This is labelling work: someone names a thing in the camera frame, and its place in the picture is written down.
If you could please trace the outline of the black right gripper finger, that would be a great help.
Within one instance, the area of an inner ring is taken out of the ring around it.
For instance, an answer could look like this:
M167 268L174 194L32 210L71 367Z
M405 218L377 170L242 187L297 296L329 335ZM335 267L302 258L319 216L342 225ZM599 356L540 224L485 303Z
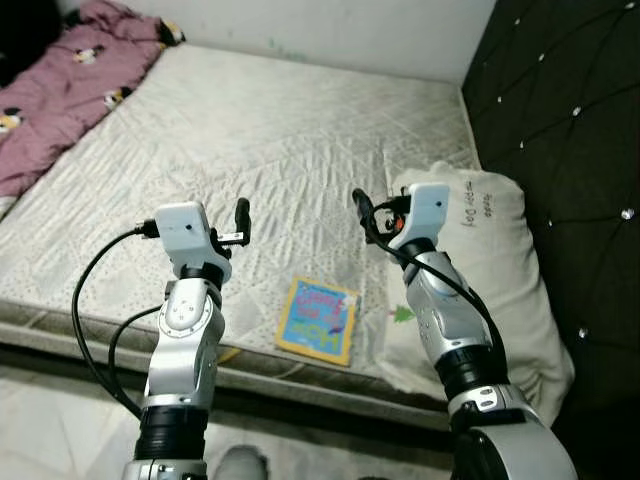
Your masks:
M370 197L366 195L364 189L353 189L352 200L355 202L357 210L358 224L362 233L365 234L366 242L378 242L378 229L374 225L374 210Z

